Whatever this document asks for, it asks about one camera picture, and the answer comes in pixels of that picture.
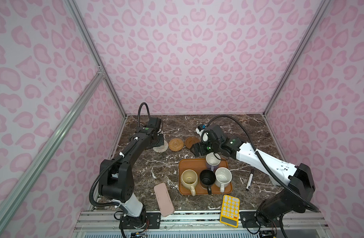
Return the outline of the brown wooden round coaster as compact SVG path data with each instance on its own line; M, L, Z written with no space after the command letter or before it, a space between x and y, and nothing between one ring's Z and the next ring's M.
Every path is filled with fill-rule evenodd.
M185 146L187 149L191 149L192 146L196 143L199 143L200 142L200 139L198 137L188 137L186 140L185 140Z

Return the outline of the lilac mug white inside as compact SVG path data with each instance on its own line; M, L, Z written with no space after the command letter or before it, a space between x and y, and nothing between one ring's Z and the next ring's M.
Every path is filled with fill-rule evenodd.
M221 157L219 154L211 152L206 155L206 167L207 169L215 172L221 163Z

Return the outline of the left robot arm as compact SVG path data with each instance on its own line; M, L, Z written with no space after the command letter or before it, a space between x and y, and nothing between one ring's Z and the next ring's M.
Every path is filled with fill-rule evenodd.
M164 135L158 132L138 132L131 138L126 148L111 160L100 165L97 188L98 194L110 202L101 207L118 206L126 216L139 218L146 212L144 205L134 194L132 167L143 151L164 145Z

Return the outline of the woven rattan coaster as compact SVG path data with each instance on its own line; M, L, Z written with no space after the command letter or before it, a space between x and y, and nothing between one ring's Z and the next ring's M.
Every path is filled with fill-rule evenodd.
M179 138L171 139L169 142L169 149L173 152L178 152L184 147L184 142Z

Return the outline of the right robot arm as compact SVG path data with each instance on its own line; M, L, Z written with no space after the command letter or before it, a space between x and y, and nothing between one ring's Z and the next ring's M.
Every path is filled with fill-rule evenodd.
M269 175L273 183L282 186L278 194L264 200L257 208L255 220L262 226L268 226L278 217L291 211L319 212L319 209L311 203L316 190L313 175L310 167L303 163L297 166L284 162L237 138L222 142L195 143L190 151L195 157L221 154L244 162Z

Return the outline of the multicolour woven cloth coaster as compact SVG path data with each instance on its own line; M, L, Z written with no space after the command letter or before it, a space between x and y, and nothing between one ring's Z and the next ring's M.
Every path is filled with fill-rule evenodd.
M153 147L153 151L155 151L156 153L163 153L165 151L167 151L169 148L169 145L167 143L167 141L164 140L164 144L158 147Z

